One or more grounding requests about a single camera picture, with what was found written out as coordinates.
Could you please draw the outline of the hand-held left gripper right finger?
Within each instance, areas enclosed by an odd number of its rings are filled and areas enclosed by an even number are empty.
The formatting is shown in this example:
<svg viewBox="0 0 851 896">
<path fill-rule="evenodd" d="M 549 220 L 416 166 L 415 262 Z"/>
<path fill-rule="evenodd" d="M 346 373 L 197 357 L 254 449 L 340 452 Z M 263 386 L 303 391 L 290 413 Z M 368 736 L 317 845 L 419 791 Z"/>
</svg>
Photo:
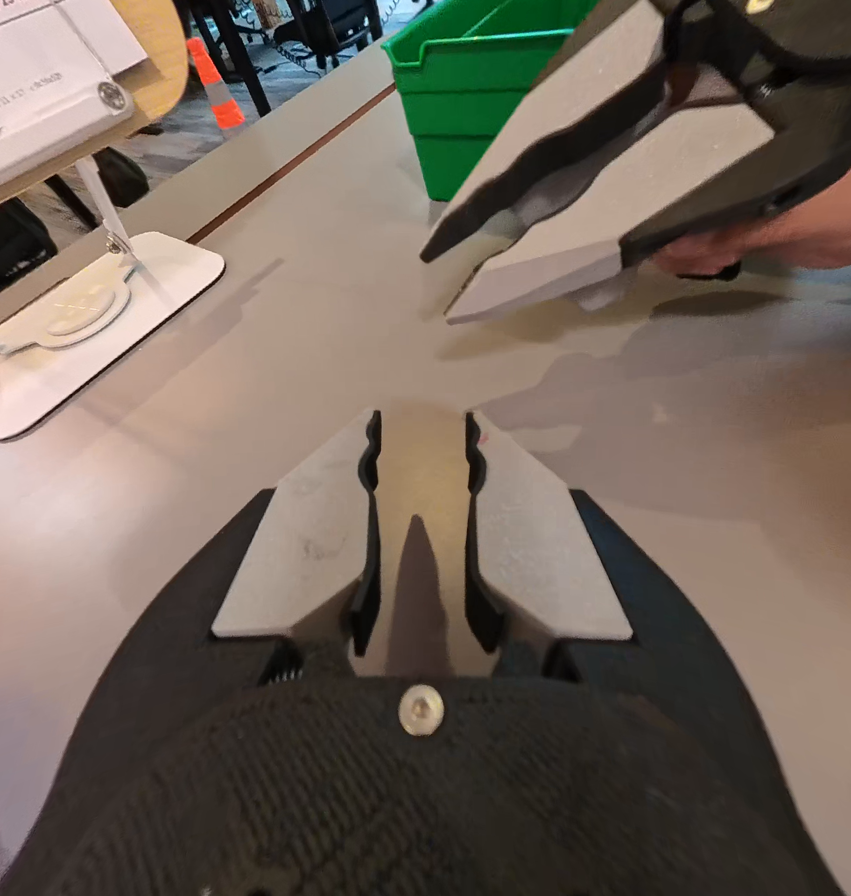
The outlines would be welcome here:
<svg viewBox="0 0 851 896">
<path fill-rule="evenodd" d="M 565 482 L 479 411 L 464 418 L 464 614 L 487 654 L 626 643 L 633 628 Z"/>
</svg>

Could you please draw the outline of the printed instruction sheet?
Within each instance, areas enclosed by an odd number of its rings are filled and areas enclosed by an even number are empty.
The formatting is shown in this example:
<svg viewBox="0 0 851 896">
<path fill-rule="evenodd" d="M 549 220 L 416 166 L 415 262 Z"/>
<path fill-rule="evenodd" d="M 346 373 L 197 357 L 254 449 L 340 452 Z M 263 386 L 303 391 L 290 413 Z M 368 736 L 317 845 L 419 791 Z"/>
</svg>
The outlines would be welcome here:
<svg viewBox="0 0 851 896">
<path fill-rule="evenodd" d="M 0 187 L 124 120 L 147 58 L 112 2 L 0 1 Z"/>
</svg>

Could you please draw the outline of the orange traffic cone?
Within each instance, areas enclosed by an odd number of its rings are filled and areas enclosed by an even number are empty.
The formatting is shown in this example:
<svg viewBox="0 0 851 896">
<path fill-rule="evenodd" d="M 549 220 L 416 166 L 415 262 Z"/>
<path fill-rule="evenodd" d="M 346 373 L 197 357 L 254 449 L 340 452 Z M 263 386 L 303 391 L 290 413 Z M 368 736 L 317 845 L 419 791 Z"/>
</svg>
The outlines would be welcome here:
<svg viewBox="0 0 851 896">
<path fill-rule="evenodd" d="M 246 125 L 244 114 L 209 55 L 203 39 L 191 37 L 187 39 L 186 46 L 221 135 L 231 139 Z"/>
</svg>

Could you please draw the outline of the person's right hand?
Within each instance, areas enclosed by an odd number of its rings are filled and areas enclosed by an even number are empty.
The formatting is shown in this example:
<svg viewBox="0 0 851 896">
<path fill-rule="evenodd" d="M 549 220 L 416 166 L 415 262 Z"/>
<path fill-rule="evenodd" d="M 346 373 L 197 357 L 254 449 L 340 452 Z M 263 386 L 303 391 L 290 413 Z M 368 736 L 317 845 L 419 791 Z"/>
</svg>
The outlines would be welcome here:
<svg viewBox="0 0 851 896">
<path fill-rule="evenodd" d="M 754 254 L 809 270 L 851 266 L 851 169 L 828 189 L 774 218 L 680 238 L 653 261 L 669 274 L 712 276 Z"/>
</svg>

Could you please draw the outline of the white stand base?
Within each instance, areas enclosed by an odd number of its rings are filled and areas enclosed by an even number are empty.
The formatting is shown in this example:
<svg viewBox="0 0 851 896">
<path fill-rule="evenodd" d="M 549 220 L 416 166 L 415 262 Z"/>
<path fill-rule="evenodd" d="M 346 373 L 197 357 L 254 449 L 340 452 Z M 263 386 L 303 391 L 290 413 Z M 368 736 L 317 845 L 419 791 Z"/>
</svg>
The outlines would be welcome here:
<svg viewBox="0 0 851 896">
<path fill-rule="evenodd" d="M 156 231 L 128 236 L 95 160 L 76 169 L 106 252 L 0 323 L 0 442 L 48 418 L 225 272 L 216 252 Z"/>
</svg>

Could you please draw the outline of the dark bag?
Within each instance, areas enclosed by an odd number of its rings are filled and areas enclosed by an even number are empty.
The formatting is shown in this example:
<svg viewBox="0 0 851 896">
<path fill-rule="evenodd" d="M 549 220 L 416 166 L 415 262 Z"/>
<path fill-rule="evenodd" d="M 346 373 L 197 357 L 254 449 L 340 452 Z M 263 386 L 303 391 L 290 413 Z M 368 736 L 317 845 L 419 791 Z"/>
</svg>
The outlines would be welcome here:
<svg viewBox="0 0 851 896">
<path fill-rule="evenodd" d="M 57 254 L 46 226 L 20 199 L 0 204 L 0 292 Z"/>
</svg>

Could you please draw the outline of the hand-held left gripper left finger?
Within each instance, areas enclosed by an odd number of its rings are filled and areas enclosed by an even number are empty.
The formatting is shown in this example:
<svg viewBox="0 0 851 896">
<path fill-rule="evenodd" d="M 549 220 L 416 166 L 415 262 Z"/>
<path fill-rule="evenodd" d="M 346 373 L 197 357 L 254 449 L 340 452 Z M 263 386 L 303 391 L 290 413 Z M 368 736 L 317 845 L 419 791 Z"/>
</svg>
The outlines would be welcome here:
<svg viewBox="0 0 851 896">
<path fill-rule="evenodd" d="M 279 480 L 214 636 L 331 637 L 365 655 L 381 604 L 381 434 L 381 413 L 365 409 Z"/>
</svg>

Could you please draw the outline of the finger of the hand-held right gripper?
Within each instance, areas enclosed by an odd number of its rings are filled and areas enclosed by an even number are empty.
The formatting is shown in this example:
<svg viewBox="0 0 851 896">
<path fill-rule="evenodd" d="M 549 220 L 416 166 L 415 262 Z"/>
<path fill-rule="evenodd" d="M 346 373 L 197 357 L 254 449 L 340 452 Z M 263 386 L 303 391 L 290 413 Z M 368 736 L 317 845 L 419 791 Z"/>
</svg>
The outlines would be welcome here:
<svg viewBox="0 0 851 896">
<path fill-rule="evenodd" d="M 661 210 L 758 150 L 775 135 L 744 102 L 660 104 L 637 127 L 554 174 L 520 199 L 502 200 L 522 230 L 479 264 L 445 312 L 448 323 L 506 315 L 557 297 L 586 310 L 620 299 L 623 238 Z"/>
<path fill-rule="evenodd" d="M 430 263 L 509 211 L 523 229 L 553 218 L 637 140 L 666 101 L 665 13 L 601 2 L 576 28 L 443 210 Z"/>
</svg>

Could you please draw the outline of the green plastic bin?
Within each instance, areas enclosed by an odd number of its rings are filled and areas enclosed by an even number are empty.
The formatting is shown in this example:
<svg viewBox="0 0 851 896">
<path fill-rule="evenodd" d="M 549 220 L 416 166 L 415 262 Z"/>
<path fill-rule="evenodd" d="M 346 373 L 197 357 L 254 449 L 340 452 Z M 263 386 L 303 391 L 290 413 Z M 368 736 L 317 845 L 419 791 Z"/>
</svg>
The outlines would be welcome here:
<svg viewBox="0 0 851 896">
<path fill-rule="evenodd" d="M 595 1 L 446 1 L 384 41 L 429 198 L 453 198 Z"/>
</svg>

